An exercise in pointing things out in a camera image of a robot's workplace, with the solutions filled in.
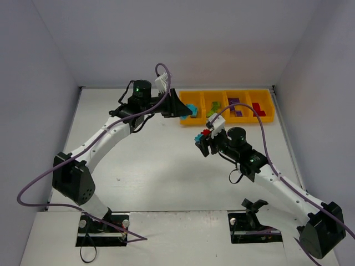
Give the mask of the red two-by-four lego brick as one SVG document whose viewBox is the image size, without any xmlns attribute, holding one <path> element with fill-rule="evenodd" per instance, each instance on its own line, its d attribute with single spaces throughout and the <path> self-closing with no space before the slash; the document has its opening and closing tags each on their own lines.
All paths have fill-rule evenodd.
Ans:
<svg viewBox="0 0 355 266">
<path fill-rule="evenodd" d="M 264 110 L 260 110 L 260 109 L 258 109 L 258 110 L 256 110 L 255 109 L 255 114 L 253 114 L 253 117 L 256 117 L 256 115 L 258 115 L 259 117 L 265 117 L 266 116 L 266 113 L 265 113 L 265 111 Z"/>
</svg>

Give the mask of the cupcake purple lego piece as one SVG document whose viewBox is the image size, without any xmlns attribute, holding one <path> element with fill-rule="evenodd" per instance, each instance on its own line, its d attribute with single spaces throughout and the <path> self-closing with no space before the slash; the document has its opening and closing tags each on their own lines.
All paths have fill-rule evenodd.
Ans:
<svg viewBox="0 0 355 266">
<path fill-rule="evenodd" d="M 238 104 L 240 102 L 239 98 L 228 98 L 228 104 Z"/>
</svg>

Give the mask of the multicolor lego block assembly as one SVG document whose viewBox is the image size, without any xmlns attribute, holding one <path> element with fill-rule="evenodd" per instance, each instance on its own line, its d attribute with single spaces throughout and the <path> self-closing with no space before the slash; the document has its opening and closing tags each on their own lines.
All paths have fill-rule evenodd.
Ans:
<svg viewBox="0 0 355 266">
<path fill-rule="evenodd" d="M 203 129 L 197 136 L 195 136 L 195 142 L 199 142 L 203 136 L 208 136 L 210 132 L 211 131 L 209 129 Z"/>
</svg>

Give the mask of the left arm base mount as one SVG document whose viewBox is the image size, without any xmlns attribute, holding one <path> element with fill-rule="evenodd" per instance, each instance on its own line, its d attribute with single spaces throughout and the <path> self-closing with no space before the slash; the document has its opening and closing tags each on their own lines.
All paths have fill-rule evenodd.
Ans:
<svg viewBox="0 0 355 266">
<path fill-rule="evenodd" d="M 95 221 L 83 214 L 80 216 L 76 247 L 126 247 L 127 235 L 119 230 Z"/>
</svg>

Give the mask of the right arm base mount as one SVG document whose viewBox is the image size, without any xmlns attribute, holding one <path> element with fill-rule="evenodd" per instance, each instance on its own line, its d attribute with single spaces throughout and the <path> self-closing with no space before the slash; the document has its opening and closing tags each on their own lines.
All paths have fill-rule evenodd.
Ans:
<svg viewBox="0 0 355 266">
<path fill-rule="evenodd" d="M 242 202 L 244 211 L 228 212 L 230 240 L 232 244 L 266 244 L 283 242 L 281 232 L 271 226 L 261 224 L 256 216 L 259 209 L 268 202 L 259 199 Z"/>
</svg>

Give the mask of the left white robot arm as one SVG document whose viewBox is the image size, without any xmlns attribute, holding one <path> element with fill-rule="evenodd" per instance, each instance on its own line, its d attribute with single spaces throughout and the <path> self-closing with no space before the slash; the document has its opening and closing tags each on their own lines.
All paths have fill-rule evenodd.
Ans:
<svg viewBox="0 0 355 266">
<path fill-rule="evenodd" d="M 52 187 L 72 200 L 82 211 L 109 222 L 111 209 L 95 194 L 92 174 L 104 156 L 121 140 L 139 132 L 155 114 L 164 118 L 189 116 L 192 111 L 179 99 L 175 89 L 151 95 L 151 83 L 134 80 L 127 103 L 109 111 L 108 121 L 81 147 L 54 158 Z"/>
</svg>

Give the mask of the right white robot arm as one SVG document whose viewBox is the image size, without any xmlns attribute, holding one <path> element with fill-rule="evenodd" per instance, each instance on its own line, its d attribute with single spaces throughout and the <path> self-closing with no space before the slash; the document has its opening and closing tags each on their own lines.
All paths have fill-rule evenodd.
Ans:
<svg viewBox="0 0 355 266">
<path fill-rule="evenodd" d="M 282 175 L 268 158 L 252 148 L 241 127 L 216 133 L 204 129 L 195 137 L 203 156 L 219 154 L 233 163 L 251 182 L 269 191 L 287 210 L 272 207 L 265 199 L 244 199 L 250 227 L 261 231 L 270 226 L 296 238 L 301 247 L 316 259 L 323 259 L 346 236 L 341 207 L 325 203 Z"/>
</svg>

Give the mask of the small red lego brick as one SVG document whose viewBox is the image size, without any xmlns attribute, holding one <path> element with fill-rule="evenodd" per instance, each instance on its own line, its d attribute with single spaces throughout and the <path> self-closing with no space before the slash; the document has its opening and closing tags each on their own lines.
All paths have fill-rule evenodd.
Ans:
<svg viewBox="0 0 355 266">
<path fill-rule="evenodd" d="M 261 110 L 259 103 L 252 103 L 252 107 L 256 111 L 260 111 Z"/>
</svg>

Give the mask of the long teal lego brick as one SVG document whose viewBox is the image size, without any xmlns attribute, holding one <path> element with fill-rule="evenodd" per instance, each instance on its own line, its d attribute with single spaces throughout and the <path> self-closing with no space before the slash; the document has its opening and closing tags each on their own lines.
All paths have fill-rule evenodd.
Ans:
<svg viewBox="0 0 355 266">
<path fill-rule="evenodd" d="M 187 104 L 186 105 L 192 112 L 192 114 L 190 115 L 191 118 L 197 118 L 198 115 L 198 107 L 195 106 L 194 104 Z"/>
</svg>

